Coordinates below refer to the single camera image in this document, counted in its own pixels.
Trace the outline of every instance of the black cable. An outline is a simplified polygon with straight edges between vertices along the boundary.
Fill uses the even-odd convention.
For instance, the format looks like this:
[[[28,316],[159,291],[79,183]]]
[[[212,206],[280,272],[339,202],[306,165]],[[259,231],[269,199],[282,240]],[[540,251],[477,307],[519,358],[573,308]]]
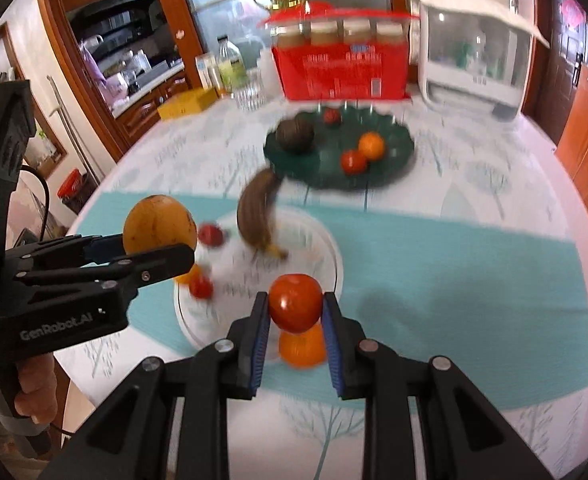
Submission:
[[[74,436],[73,431],[68,431],[64,430],[63,428],[59,428],[56,424],[50,424],[50,428],[54,428],[56,431],[58,431],[61,434],[64,434],[65,436]]]
[[[31,173],[33,174],[33,176],[38,178],[40,184],[43,186],[43,191],[45,192],[45,215],[43,216],[43,225],[40,227],[39,236],[39,241],[42,242],[43,237],[45,236],[45,227],[48,223],[48,214],[50,213],[50,188],[48,187],[48,183],[45,182],[45,179],[42,176],[40,176],[39,172],[34,170],[34,168],[23,164],[21,166],[21,171],[27,171],[28,173]]]

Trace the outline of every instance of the human hand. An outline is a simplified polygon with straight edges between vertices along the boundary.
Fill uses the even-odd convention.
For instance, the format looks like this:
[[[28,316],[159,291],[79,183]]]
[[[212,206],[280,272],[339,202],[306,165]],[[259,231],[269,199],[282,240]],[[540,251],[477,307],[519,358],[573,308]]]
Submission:
[[[30,416],[36,424],[49,424],[58,410],[54,356],[30,357],[17,363],[16,368],[22,390],[14,399],[17,413]]]

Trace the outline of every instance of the trash can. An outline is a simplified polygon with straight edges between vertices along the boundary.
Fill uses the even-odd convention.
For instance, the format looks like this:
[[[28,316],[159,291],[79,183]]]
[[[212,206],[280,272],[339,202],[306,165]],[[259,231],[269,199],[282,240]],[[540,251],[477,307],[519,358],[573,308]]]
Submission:
[[[95,191],[96,184],[89,174],[81,174],[80,171],[75,169],[63,181],[56,195],[61,199],[63,204],[78,215]]]

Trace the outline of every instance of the jar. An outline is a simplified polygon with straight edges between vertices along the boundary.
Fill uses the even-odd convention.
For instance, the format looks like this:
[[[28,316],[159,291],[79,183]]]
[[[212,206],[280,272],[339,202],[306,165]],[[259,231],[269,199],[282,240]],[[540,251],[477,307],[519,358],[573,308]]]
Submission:
[[[338,22],[312,22],[309,26],[310,43],[315,46],[338,43]]]
[[[367,43],[372,40],[370,20],[354,19],[343,21],[343,43]]]
[[[380,22],[376,24],[376,41],[383,44],[399,44],[407,41],[403,23]]]
[[[295,48],[306,44],[300,25],[276,28],[276,46],[278,48]]]

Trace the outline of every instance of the yellow box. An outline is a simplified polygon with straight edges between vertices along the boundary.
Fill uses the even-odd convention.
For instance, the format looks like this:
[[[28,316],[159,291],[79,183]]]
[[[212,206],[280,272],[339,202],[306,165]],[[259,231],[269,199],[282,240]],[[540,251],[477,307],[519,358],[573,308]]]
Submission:
[[[207,110],[216,100],[215,88],[197,88],[181,92],[158,107],[161,119],[167,121],[184,115],[198,114]]]

